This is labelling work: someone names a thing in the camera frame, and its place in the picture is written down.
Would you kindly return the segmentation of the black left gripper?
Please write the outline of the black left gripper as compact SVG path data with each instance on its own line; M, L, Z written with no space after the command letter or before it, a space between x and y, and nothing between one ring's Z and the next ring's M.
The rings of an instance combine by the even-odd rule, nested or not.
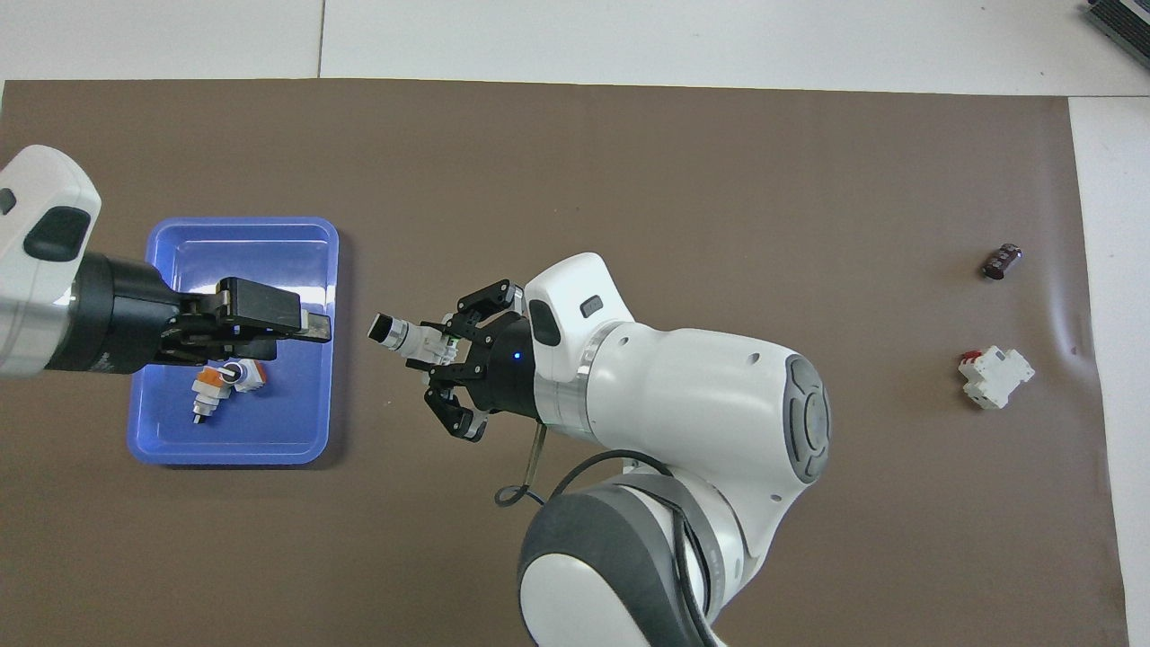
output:
M187 313L190 294L172 290L151 263L84 253L71 286L68 328L47 360L49 371L135 373L145 365L277 357L274 339L183 339L172 321ZM217 284L217 295L218 322L243 334L305 342L332 340L332 319L305 310L296 292L227 276Z

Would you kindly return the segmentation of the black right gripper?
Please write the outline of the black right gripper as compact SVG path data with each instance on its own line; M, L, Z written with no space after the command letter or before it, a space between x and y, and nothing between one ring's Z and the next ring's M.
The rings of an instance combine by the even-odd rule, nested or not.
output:
M443 334L448 348L471 342L467 363L434 365L411 359L408 368L427 373L424 402L448 434L480 442L486 411L539 417L531 324L523 315L523 288L518 283L494 282L461 296L443 324ZM481 411L461 403L457 386L468 390Z

